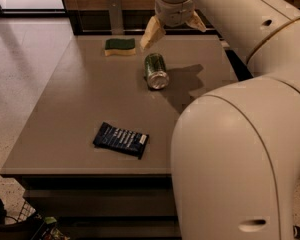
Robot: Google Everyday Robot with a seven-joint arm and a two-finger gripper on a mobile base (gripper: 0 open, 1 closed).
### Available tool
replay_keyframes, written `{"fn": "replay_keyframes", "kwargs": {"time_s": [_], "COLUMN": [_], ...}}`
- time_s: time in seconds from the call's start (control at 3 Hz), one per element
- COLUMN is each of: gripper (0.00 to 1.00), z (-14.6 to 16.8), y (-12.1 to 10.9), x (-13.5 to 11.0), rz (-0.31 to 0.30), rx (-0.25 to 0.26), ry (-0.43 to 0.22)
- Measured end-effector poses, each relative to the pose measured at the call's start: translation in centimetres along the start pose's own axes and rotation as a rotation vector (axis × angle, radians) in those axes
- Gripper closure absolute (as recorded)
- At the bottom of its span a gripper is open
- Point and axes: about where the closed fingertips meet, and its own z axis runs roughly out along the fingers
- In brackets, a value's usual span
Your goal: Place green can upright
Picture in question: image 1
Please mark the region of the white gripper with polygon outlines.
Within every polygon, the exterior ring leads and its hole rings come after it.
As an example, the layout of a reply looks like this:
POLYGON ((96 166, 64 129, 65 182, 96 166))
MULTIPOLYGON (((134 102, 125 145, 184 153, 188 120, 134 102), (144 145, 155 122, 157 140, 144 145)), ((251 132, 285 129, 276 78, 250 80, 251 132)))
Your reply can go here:
POLYGON ((155 14, 158 18, 156 16, 150 18, 140 40, 140 46, 149 49, 158 42, 166 34, 162 24, 177 27, 186 22, 189 27, 205 32, 207 30, 205 24, 193 11, 192 0, 155 0, 155 14))

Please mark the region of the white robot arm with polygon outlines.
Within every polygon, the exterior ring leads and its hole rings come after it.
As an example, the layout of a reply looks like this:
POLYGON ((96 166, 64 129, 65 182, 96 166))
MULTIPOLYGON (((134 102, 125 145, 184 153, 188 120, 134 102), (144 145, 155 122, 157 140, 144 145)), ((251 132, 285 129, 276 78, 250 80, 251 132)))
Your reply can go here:
POLYGON ((252 71, 182 112, 171 174, 182 240, 293 240, 300 177, 300 10, 284 0, 155 0, 141 45, 200 10, 252 71))

